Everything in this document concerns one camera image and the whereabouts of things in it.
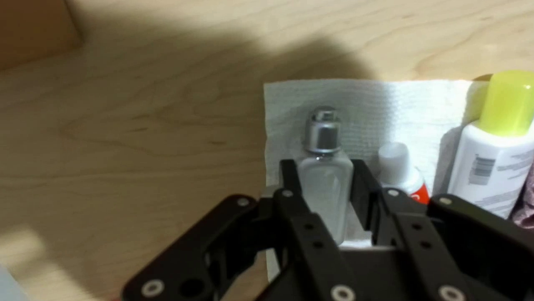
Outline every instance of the metal cap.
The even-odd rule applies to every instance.
[[[340,114],[333,107],[315,111],[308,121],[306,149],[331,156],[340,151]]]

